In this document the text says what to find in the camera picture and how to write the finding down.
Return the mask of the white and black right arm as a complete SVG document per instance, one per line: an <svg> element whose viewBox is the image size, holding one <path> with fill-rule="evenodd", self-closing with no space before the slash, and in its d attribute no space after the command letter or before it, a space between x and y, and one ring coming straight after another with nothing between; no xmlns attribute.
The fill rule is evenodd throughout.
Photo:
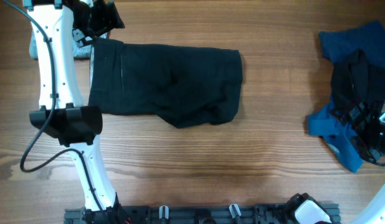
<svg viewBox="0 0 385 224"><path fill-rule="evenodd" d="M340 124L331 115L335 104L331 101L317 113L308 116L308 133L325 140L341 165L351 172L362 166L363 160L349 141L356 133L348 124ZM326 208L308 194L296 194L286 204L283 211L286 223L316 224L337 223L338 210ZM366 208L353 219L353 223L385 223L385 184Z"/></svg>

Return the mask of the light blue jeans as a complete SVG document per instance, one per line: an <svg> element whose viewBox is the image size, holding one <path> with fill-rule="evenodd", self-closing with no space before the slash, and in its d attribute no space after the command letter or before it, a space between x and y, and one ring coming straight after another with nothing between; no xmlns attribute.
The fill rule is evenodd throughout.
<svg viewBox="0 0 385 224"><path fill-rule="evenodd" d="M77 60L89 59L92 51L92 46L78 47L76 42L73 41L73 57ZM29 44L29 56L33 60L38 60L38 48L37 41L34 32L31 34L31 40Z"/></svg>

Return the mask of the black garment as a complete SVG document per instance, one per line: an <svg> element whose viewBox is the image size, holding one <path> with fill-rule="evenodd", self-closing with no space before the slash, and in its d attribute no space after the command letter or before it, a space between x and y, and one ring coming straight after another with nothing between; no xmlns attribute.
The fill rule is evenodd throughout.
<svg viewBox="0 0 385 224"><path fill-rule="evenodd" d="M335 63L331 77L331 97L335 108L366 100L379 103L382 115L385 104L385 68L369 62L362 50L356 50Z"/></svg>

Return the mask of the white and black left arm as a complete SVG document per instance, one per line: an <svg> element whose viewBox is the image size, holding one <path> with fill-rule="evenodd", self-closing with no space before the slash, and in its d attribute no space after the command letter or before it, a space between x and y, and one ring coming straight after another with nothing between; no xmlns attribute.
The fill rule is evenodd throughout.
<svg viewBox="0 0 385 224"><path fill-rule="evenodd" d="M127 214L107 176L100 152L102 113L87 106L78 88L74 47L90 45L123 22L113 3L104 1L23 1L21 12L31 21L40 70L39 109L29 114L39 131L21 158L23 172L28 153L42 133L58 140L73 159L81 181L86 223L126 223Z"/></svg>

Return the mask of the black shorts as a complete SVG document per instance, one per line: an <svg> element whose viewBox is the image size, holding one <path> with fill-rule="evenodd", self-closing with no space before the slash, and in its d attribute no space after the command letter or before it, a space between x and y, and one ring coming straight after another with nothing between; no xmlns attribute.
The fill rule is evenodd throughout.
<svg viewBox="0 0 385 224"><path fill-rule="evenodd" d="M224 124L239 110L238 50L126 44L93 45L88 103L114 115L154 114L175 128Z"/></svg>

